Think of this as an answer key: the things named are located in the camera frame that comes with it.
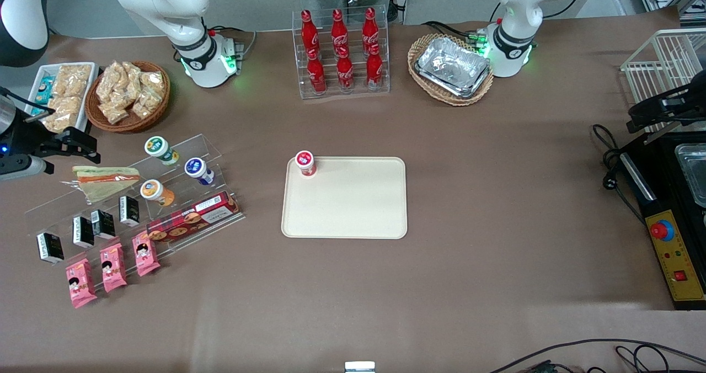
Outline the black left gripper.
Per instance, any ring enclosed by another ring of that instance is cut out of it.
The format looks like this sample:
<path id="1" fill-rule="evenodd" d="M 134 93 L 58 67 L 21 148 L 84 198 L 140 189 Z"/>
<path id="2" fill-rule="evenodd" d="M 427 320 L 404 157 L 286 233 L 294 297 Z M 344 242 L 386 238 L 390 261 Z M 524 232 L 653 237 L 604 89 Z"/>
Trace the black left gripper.
<path id="1" fill-rule="evenodd" d="M 704 121 L 704 100 L 704 82 L 676 87 L 632 106 L 628 110 L 631 119 L 626 123 L 626 129 L 630 134 L 636 134 L 661 122 L 687 126 Z"/>

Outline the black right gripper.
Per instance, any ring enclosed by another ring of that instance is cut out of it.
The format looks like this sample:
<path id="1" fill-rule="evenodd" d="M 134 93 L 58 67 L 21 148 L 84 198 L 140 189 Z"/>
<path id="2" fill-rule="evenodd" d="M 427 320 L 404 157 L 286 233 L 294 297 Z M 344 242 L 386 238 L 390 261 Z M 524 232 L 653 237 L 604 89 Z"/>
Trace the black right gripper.
<path id="1" fill-rule="evenodd" d="M 2 124 L 1 157 L 15 154 L 34 154 L 40 148 L 40 158 L 61 156 L 83 157 L 101 164 L 101 155 L 91 149 L 64 143 L 93 143 L 93 137 L 75 127 L 66 127 L 56 135 L 41 122 L 26 122 L 26 115 L 15 115 L 9 124 Z M 48 144 L 53 137 L 61 143 Z"/>

